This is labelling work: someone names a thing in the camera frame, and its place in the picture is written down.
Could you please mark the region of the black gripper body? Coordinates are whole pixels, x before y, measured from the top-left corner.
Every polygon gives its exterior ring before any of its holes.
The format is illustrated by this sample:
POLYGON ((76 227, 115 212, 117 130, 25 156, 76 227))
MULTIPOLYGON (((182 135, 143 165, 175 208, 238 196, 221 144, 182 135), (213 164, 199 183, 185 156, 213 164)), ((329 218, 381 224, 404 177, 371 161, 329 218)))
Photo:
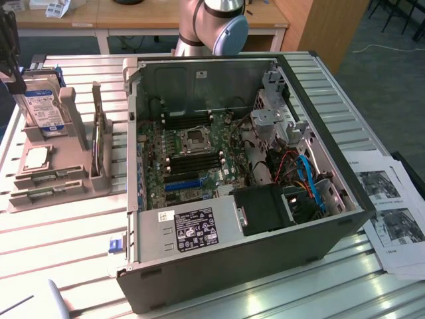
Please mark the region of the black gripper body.
POLYGON ((5 9, 1 1, 1 78, 17 78, 20 55, 15 13, 5 9))

